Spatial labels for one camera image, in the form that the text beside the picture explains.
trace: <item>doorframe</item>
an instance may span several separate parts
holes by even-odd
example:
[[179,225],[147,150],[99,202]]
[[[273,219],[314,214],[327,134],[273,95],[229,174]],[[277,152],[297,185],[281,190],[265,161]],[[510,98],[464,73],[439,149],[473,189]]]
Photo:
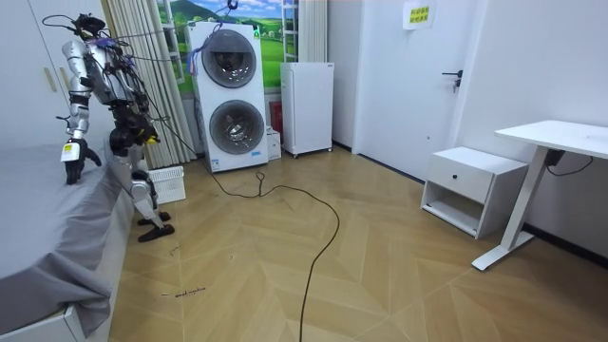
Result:
[[[471,28],[470,39],[468,41],[468,47],[466,48],[466,57],[465,57],[465,65],[464,71],[465,75],[461,82],[460,88],[458,90],[458,96],[456,98],[456,105],[454,108],[454,113],[452,115],[452,120],[449,129],[449,135],[447,136],[446,148],[456,147],[458,144],[458,133],[460,130],[461,120],[463,118],[466,97],[468,95],[469,85],[471,78],[469,77],[470,72],[473,70],[475,61],[477,59],[477,50],[479,48],[479,42],[482,35],[482,28],[485,23],[485,16],[487,13],[487,4],[489,0],[477,0],[477,8],[475,13],[475,20],[473,22],[473,26]],[[366,44],[368,39],[371,39],[371,33],[368,29],[369,23],[366,23],[365,20],[365,11],[366,6],[368,6],[368,1],[364,1],[361,9],[361,18],[359,22],[360,31],[359,31],[359,46],[363,47]],[[361,91],[361,82],[363,81],[363,66],[366,64],[365,55],[363,56],[359,54],[359,64],[357,66],[357,82],[355,86],[355,104],[354,104],[354,128],[352,132],[352,153],[359,154],[361,152],[362,145],[362,130],[365,126],[363,123],[364,112],[363,112],[363,96],[364,94]]]

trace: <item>robot leg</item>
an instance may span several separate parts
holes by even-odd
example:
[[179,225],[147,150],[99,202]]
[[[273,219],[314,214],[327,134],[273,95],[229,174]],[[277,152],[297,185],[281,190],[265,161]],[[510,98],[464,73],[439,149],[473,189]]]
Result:
[[138,241],[147,242],[175,233],[173,226],[162,223],[155,199],[156,191],[154,191],[154,186],[147,177],[147,173],[138,170],[137,164],[133,164],[134,160],[138,160],[138,153],[141,158],[142,147],[137,145],[129,147],[128,152],[126,157],[114,155],[109,166],[123,189],[130,195],[135,208],[142,213],[145,219],[154,224],[154,228],[140,236]]
[[[152,197],[152,207],[154,208],[154,212],[156,215],[161,218],[163,222],[171,219],[171,215],[167,212],[162,212],[159,209],[158,200],[159,195],[154,188],[154,183],[149,177],[147,172],[147,165],[145,164],[145,160],[143,159],[143,146],[133,145],[131,146],[131,152],[129,153],[129,158],[131,159],[132,172],[131,178],[136,181],[145,181],[150,186],[150,196]],[[150,218],[142,218],[137,221],[138,225],[148,225],[155,224]]]

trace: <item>baseboard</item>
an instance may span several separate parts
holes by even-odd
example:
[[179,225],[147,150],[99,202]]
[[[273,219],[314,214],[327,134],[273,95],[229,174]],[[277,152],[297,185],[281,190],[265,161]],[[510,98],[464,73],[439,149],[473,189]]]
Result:
[[363,157],[363,158],[367,159],[367,160],[368,160],[368,161],[370,161],[370,162],[375,162],[375,163],[377,163],[377,164],[378,164],[378,165],[380,165],[380,166],[384,166],[384,167],[388,168],[388,170],[393,171],[393,172],[396,172],[396,173],[398,173],[398,174],[399,174],[399,175],[401,175],[401,176],[407,177],[407,178],[411,179],[412,181],[417,181],[417,182],[419,182],[419,183],[421,183],[421,184],[424,184],[424,183],[425,183],[425,181],[424,181],[424,180],[421,180],[421,179],[415,178],[415,177],[413,177],[413,176],[412,176],[412,175],[410,175],[410,174],[407,174],[407,173],[405,173],[405,172],[403,172],[403,171],[401,171],[401,170],[397,170],[396,168],[394,168],[394,167],[392,167],[392,166],[388,166],[388,165],[386,165],[385,163],[380,162],[380,161],[377,161],[377,160],[375,160],[375,159],[372,159],[372,158],[370,158],[370,157],[368,157],[368,156],[366,156],[366,155],[363,155],[363,154],[360,154],[360,153],[359,153],[359,156],[361,156],[361,157]]
[[577,257],[582,257],[583,259],[591,261],[600,267],[608,269],[608,257],[591,252],[570,241],[567,241],[561,237],[556,237],[553,234],[547,233],[546,231],[543,231],[543,229],[528,223],[524,223],[522,229],[541,240],[561,248],[566,252],[569,252]]
[[346,145],[345,145],[345,144],[343,144],[342,142],[337,142],[337,141],[335,141],[335,140],[332,140],[332,143],[333,143],[334,145],[336,145],[336,146],[340,147],[340,148],[343,148],[343,149],[345,149],[345,150],[347,150],[347,151],[349,151],[349,152],[352,152],[352,148],[350,148],[350,147],[346,146]]

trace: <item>landscape mural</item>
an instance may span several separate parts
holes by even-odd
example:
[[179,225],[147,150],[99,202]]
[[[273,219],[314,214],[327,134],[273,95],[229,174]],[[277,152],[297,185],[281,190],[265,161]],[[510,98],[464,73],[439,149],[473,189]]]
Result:
[[[163,2],[158,2],[161,20],[166,23],[166,11]],[[281,0],[240,0],[238,9],[233,10],[229,16],[224,18],[226,10],[215,11],[226,6],[224,0],[176,0],[171,1],[171,12],[176,27],[182,27],[189,21],[212,21],[222,20],[227,23],[256,25],[260,34],[262,69],[264,87],[279,87],[280,74],[279,64],[283,62],[283,41],[281,34]],[[286,20],[287,29],[293,29],[293,20]],[[182,57],[188,52],[184,36],[185,28],[176,29],[180,54]],[[294,37],[288,36],[287,51],[295,52]],[[194,91],[192,78],[186,72],[185,60],[182,63],[184,83],[180,84],[180,93],[187,94]]]

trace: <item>washing machine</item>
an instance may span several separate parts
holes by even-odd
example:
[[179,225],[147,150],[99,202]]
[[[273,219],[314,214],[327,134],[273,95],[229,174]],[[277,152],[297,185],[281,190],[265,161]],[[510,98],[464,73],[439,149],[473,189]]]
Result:
[[188,48],[205,48],[193,63],[205,158],[213,172],[268,162],[259,39],[251,25],[197,22]]

